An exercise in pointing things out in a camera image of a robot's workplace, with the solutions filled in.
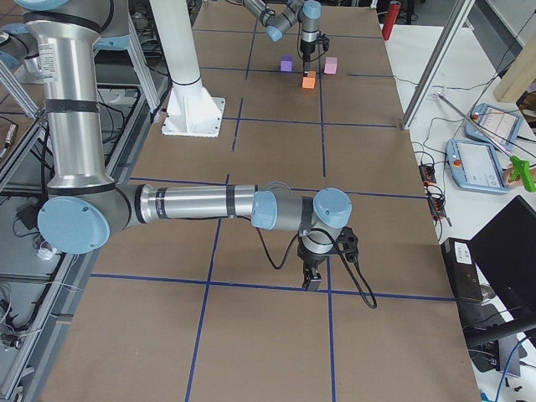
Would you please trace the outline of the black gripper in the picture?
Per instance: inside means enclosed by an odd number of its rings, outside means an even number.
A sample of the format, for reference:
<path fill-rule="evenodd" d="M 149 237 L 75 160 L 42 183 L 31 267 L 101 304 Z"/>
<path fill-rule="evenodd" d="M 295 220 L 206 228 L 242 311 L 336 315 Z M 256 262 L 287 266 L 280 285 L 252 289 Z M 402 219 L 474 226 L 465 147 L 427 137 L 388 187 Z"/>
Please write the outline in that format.
<path fill-rule="evenodd" d="M 320 55 L 324 55 L 329 50 L 329 37 L 326 34 L 306 34 L 300 38 L 299 49 L 302 56 L 303 72 L 311 71 L 311 56 L 319 46 L 322 49 Z"/>
<path fill-rule="evenodd" d="M 303 289 L 319 289 L 322 276 L 317 272 L 318 266 L 329 255 L 338 255 L 338 252 L 347 262 L 358 266 L 358 237 L 348 226 L 343 227 L 336 238 L 324 229 L 313 228 L 299 239 L 297 255 L 303 261 Z"/>

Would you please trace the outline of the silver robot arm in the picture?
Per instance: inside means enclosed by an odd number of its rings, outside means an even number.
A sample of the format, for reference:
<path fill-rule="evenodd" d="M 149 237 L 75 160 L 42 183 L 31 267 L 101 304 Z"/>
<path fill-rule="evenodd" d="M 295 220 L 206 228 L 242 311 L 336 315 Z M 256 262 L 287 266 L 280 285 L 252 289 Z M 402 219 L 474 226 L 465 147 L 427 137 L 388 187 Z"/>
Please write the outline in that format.
<path fill-rule="evenodd" d="M 311 70 L 311 63 L 329 50 L 330 39 L 320 31 L 322 5 L 318 1 L 286 1 L 286 8 L 280 14 L 261 0 L 245 0 L 243 6 L 255 16 L 273 42 L 279 41 L 290 28 L 299 24 L 298 55 L 304 76 Z"/>
<path fill-rule="evenodd" d="M 95 76 L 100 39 L 124 39 L 124 1 L 24 1 L 24 23 L 36 39 L 54 177 L 38 214 L 40 234 L 68 254 L 103 246 L 123 229 L 158 219 L 246 219 L 259 231 L 293 233 L 303 286 L 318 288 L 318 266 L 337 255 L 356 286 L 357 237 L 348 227 L 347 194 L 325 188 L 312 197 L 274 184 L 154 188 L 120 185 L 106 171 Z"/>

